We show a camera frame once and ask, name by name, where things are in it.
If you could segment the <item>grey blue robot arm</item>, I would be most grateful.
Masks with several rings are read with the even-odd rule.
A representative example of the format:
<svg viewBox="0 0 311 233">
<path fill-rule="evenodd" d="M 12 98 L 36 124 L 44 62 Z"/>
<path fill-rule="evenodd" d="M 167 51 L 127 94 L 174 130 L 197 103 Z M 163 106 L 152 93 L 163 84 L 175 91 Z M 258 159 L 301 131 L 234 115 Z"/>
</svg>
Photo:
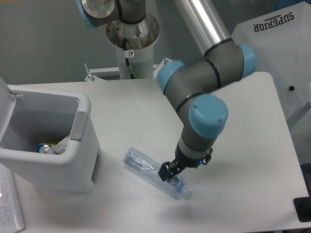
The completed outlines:
<svg viewBox="0 0 311 233">
<path fill-rule="evenodd" d="M 79 0 L 78 9 L 89 28 L 106 26 L 117 52 L 122 79 L 151 78 L 152 45 L 159 36 L 158 21 L 146 12 L 143 0 Z M 236 45 L 209 0 L 177 0 L 179 12 L 203 55 L 187 66 L 179 60 L 165 64 L 156 79 L 162 93 L 183 123 L 175 158 L 159 169 L 162 181 L 188 167 L 207 164 L 212 145 L 225 127 L 226 104 L 212 94 L 252 74 L 257 58 L 248 45 Z"/>
</svg>

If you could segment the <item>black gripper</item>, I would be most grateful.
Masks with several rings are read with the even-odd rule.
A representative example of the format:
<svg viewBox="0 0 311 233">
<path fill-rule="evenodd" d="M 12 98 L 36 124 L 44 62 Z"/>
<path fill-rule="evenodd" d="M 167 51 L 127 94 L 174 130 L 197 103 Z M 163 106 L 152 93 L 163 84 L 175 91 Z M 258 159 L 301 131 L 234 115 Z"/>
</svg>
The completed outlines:
<svg viewBox="0 0 311 233">
<path fill-rule="evenodd" d="M 204 156 L 199 159 L 190 158 L 184 154 L 180 146 L 177 145 L 175 150 L 175 159 L 172 162 L 165 162 L 161 165 L 158 174 L 163 182 L 170 182 L 174 175 L 182 172 L 184 169 L 198 168 L 200 165 L 207 165 L 211 160 L 213 148 L 204 152 Z"/>
</svg>

